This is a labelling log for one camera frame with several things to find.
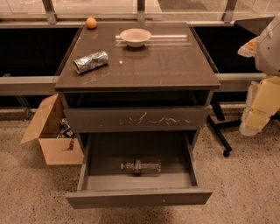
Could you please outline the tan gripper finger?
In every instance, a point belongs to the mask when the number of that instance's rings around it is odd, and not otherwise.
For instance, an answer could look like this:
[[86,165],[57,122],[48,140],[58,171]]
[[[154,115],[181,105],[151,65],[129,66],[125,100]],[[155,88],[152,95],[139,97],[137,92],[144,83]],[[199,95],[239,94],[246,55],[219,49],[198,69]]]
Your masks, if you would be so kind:
[[252,38],[245,45],[241,46],[237,53],[242,57],[250,58],[256,56],[256,48],[259,43],[259,37]]
[[260,133],[270,118],[280,109],[280,77],[270,76],[260,82],[252,81],[248,88],[246,108],[239,131],[244,136]]

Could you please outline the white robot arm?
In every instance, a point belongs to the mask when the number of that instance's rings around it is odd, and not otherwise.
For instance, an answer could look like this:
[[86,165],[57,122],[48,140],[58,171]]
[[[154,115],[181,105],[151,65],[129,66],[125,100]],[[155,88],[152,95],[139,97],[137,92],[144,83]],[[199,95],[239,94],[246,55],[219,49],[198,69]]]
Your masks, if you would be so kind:
[[247,58],[254,57],[255,68],[266,74],[259,83],[251,82],[239,127],[244,136],[254,136],[280,109],[280,14],[237,53]]

